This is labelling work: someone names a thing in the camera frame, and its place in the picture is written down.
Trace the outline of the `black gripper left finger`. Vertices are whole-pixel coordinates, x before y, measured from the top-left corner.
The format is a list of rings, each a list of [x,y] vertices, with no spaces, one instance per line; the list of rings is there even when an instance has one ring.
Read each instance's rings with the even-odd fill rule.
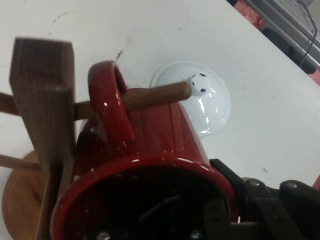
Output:
[[[133,219],[119,219],[84,234],[86,240],[201,240],[202,207],[183,195],[169,197]]]

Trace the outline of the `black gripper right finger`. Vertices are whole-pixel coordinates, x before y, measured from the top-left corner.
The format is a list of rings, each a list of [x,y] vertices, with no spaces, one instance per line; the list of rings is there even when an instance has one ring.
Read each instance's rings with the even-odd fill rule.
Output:
[[[240,178],[219,159],[210,165],[235,188],[240,222],[231,221],[222,199],[203,207],[206,240],[318,240],[320,238],[320,191],[297,180],[279,189],[255,178]]]

